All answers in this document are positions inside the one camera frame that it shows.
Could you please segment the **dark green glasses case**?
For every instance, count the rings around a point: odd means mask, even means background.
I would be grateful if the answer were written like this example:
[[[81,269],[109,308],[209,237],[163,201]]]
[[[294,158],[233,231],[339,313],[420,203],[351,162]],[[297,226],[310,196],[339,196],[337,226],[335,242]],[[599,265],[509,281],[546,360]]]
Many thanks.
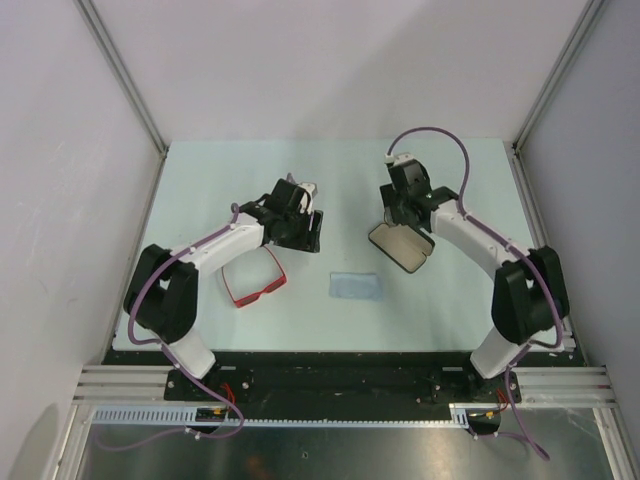
[[[368,234],[369,241],[408,274],[418,271],[433,253],[435,242],[404,225],[380,223]]]

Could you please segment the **light blue cleaning cloth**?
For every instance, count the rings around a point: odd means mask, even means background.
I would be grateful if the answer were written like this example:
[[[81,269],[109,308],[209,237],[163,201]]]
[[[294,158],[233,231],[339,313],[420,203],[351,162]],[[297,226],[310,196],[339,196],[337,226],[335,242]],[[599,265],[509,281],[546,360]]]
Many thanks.
[[[330,274],[329,296],[338,299],[381,301],[383,289],[375,273],[333,272]]]

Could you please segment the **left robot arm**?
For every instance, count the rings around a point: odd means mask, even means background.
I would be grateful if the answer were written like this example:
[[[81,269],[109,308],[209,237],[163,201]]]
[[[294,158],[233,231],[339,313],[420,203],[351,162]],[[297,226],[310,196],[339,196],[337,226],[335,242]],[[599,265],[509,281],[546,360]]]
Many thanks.
[[[208,236],[174,249],[144,248],[123,301],[131,343],[160,346],[188,374],[191,393],[214,397],[221,387],[216,357],[195,327],[200,280],[269,245],[318,253],[323,212],[314,207],[316,195],[316,184],[287,176],[258,199],[233,204],[229,221]]]

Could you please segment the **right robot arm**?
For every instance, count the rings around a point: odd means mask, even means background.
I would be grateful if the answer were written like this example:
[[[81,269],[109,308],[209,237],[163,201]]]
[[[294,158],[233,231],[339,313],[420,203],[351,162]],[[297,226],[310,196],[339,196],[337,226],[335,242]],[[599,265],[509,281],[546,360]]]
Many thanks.
[[[569,301],[559,256],[548,246],[526,249],[464,211],[453,190],[431,187],[414,156],[389,156],[385,164],[384,222],[429,245],[435,238],[449,242],[493,281],[493,327],[471,353],[472,369],[461,376],[463,393],[484,401],[497,389],[496,376],[532,346],[556,349],[562,343]]]

